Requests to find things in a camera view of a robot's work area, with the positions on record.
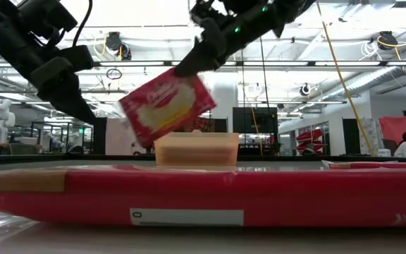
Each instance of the white humanoid robot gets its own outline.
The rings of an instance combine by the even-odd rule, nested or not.
[[[12,101],[0,99],[0,143],[7,142],[8,127],[15,126],[15,114],[9,111]]]

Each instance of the warehouse ceiling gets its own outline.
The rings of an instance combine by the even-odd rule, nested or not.
[[[108,32],[120,32],[133,54],[132,61],[179,61],[192,48],[193,38],[201,30],[190,22],[189,7],[195,1],[190,0],[94,0],[93,12],[86,27],[82,31],[78,44],[86,44],[90,48],[95,61],[117,61],[103,48],[104,38]],[[333,43],[334,52],[339,61],[377,61],[395,59],[394,50],[377,49],[376,44],[368,44],[371,38],[377,38],[380,31],[392,31],[399,44],[406,44],[406,1],[361,1],[370,4],[354,4],[358,1],[320,1],[324,21],[328,24],[328,33]],[[87,1],[62,0],[61,3],[79,22],[87,10]],[[221,3],[215,7],[222,11]],[[60,47],[69,47],[75,36],[76,29],[68,33]],[[399,47],[406,52],[406,45]],[[322,29],[321,17],[314,4],[294,23],[288,24],[280,39],[273,33],[257,40],[243,51],[234,54],[229,61],[332,61],[326,36]],[[164,72],[168,67],[149,66],[148,63],[136,67],[119,68],[123,76],[111,82],[105,73],[109,68],[94,69],[80,73],[80,86],[83,91],[108,90],[112,92],[84,94],[89,102],[113,102],[125,93],[139,87],[146,81]],[[348,80],[361,72],[361,68],[344,68],[343,77]],[[32,90],[27,81],[20,77],[12,68],[0,68],[0,76]],[[203,73],[202,78],[209,87],[239,85],[245,87],[248,100],[264,100],[264,73],[261,68],[232,68],[218,73]],[[329,91],[338,89],[340,82],[334,68],[267,68],[266,83],[269,99],[306,100],[324,97]],[[313,90],[310,96],[301,97],[299,87],[308,83]],[[8,89],[1,85],[1,90]],[[18,100],[35,100],[34,95]],[[48,112],[49,105],[36,110]],[[110,107],[96,109],[99,114],[112,113]]]

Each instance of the red tray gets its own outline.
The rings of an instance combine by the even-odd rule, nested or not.
[[[406,169],[0,171],[0,211],[105,225],[406,226]]]

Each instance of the white label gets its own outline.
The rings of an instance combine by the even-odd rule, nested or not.
[[[135,226],[243,226],[243,210],[130,209]]]

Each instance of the red panel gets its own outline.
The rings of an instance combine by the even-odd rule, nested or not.
[[[0,211],[45,222],[131,225],[133,208],[242,210],[244,226],[406,226],[406,169],[118,169],[71,170],[65,193],[0,193]]]
[[[323,135],[322,130],[316,129],[313,131],[307,131],[296,137],[296,140],[301,143],[305,141],[315,141]]]
[[[299,146],[296,147],[296,150],[298,152],[303,152],[305,149],[307,149],[308,144],[311,144],[311,143],[314,145],[313,151],[319,151],[322,148],[324,148],[324,144],[322,144],[322,141],[315,140],[312,142],[308,141],[308,142],[304,142],[304,143],[300,144]]]
[[[402,141],[402,134],[406,132],[406,116],[382,117],[379,121],[383,139],[394,140],[399,144]]]

